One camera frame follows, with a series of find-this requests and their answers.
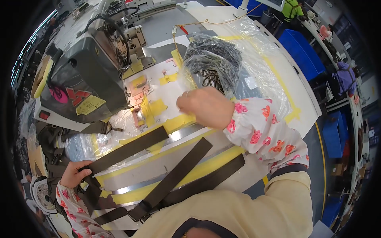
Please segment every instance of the person's right hand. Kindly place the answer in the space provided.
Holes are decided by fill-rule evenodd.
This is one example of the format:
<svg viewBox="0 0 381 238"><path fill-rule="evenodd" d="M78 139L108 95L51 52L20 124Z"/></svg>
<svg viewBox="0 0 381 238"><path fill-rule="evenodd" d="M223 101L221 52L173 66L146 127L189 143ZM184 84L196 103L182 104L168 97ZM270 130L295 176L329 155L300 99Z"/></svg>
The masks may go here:
<svg viewBox="0 0 381 238"><path fill-rule="evenodd" d="M81 172L78 170L84 166L91 164L91 160L83 160L80 162L69 162L64 174L60 180L60 184L67 188L75 188L84 177L91 174L90 169L84 169Z"/></svg>
<svg viewBox="0 0 381 238"><path fill-rule="evenodd" d="M197 123L214 129L226 128L234 112L234 103L213 87L184 92L176 104L181 112L194 114Z"/></svg>

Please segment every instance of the sweater sleeve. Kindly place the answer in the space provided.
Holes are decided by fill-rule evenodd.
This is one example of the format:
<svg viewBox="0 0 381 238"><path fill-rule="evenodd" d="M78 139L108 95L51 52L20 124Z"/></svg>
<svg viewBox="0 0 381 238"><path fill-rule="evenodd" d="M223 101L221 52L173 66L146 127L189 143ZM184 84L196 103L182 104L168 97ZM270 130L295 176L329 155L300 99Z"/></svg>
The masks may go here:
<svg viewBox="0 0 381 238"><path fill-rule="evenodd" d="M56 189L57 201L65 209L73 231L78 238L113 238L93 219L83 201L75 194L72 188L62 186L59 182Z"/></svg>
<svg viewBox="0 0 381 238"><path fill-rule="evenodd" d="M224 133L233 144L258 154L271 174L289 165L308 168L307 145L300 133L289 128L284 120L278 121L273 111L271 99L236 101L233 118Z"/></svg>

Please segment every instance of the person's left hand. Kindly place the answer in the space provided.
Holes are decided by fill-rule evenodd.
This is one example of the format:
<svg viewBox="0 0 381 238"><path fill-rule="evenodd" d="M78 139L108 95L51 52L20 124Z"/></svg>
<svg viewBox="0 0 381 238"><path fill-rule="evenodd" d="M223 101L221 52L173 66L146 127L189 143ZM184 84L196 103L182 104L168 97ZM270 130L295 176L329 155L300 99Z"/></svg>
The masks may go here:
<svg viewBox="0 0 381 238"><path fill-rule="evenodd" d="M91 174L90 169L84 169L78 172L78 169L91 164L91 160L83 160L80 162L69 162L64 174L62 175L60 184L67 188L75 188L84 177Z"/></svg>

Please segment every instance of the handwritten note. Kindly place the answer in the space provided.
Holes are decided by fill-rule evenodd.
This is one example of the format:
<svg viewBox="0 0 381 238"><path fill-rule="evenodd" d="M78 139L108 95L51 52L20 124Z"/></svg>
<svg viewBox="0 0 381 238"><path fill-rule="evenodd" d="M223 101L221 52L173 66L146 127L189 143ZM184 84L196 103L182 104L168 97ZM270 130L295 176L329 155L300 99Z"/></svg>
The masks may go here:
<svg viewBox="0 0 381 238"><path fill-rule="evenodd" d="M100 99L99 97L90 95L77 107L77 115L87 115L102 106L105 102L105 100Z"/></svg>

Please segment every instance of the black cable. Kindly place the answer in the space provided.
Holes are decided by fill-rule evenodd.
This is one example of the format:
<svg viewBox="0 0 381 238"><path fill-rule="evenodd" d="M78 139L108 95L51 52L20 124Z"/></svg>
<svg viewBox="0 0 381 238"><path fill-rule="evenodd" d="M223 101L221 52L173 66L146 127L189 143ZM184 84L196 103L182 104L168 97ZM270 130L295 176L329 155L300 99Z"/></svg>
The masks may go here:
<svg viewBox="0 0 381 238"><path fill-rule="evenodd" d="M114 16L114 15L116 15L118 13L121 13L121 12L123 12L125 10L130 10L130 9L135 9L136 10L136 12L130 13L130 15L134 15L134 14L136 14L139 11L139 8L134 7L134 6L133 7L129 7L129 8L123 8L123 9L117 10L116 12L112 12L112 14L109 14L109 17L112 17L112 16Z"/></svg>
<svg viewBox="0 0 381 238"><path fill-rule="evenodd" d="M102 19L104 20L105 22L109 23L112 27L114 27L117 32L119 32L119 34L122 36L122 39L123 39L123 43L126 45L126 51L127 51L127 63L129 64L130 63L130 51L129 51L129 47L128 47L128 43L127 43L127 39L126 37L124 36L123 34L123 31L120 29L120 27L114 22L114 20L112 20L109 16L107 15L104 15L104 14L98 14L96 15L94 18L90 19L90 21L87 23L85 29L83 31L80 31L77 33L77 38L80 37L83 33L85 33L88 29L89 29L89 26L90 24L95 21L96 19Z"/></svg>

